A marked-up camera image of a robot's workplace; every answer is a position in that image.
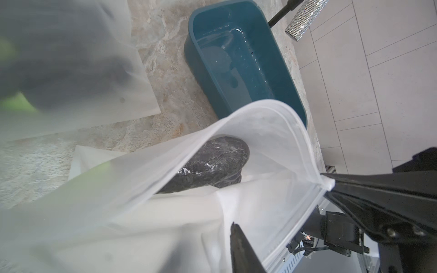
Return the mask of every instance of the water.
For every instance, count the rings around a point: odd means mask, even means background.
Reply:
[[[197,42],[232,111],[255,100],[274,98],[243,30],[229,24]]]

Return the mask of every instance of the white fabric bag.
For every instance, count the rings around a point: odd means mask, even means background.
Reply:
[[[250,148],[241,183],[154,195],[219,135]],[[319,175],[298,115],[276,100],[125,155],[78,146],[70,177],[32,203],[0,211],[2,257],[36,273],[232,272],[236,222],[269,271],[334,185]]]

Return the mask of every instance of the black metal pole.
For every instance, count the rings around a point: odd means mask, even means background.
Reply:
[[[297,8],[303,0],[288,0],[285,7],[283,7],[273,18],[269,21],[270,28],[273,27],[280,19],[282,19],[289,11]]]

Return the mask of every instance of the screw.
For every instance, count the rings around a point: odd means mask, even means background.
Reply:
[[[417,236],[425,236],[425,233],[421,231],[417,226],[413,226],[413,232]]]
[[[392,238],[393,238],[393,237],[396,237],[396,235],[397,235],[396,232],[395,232],[395,230],[392,229],[392,228],[388,228],[388,229],[387,229],[387,234],[388,234],[389,237],[392,237]]]

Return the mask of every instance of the translucent plastic sheet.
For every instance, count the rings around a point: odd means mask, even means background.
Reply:
[[[159,114],[126,0],[0,3],[0,139]]]
[[[155,194],[218,135],[250,148],[241,183]],[[231,272],[236,222],[269,271],[334,184],[319,175],[298,115],[275,100],[129,154],[77,146],[70,178],[0,211],[1,256],[34,272]]]

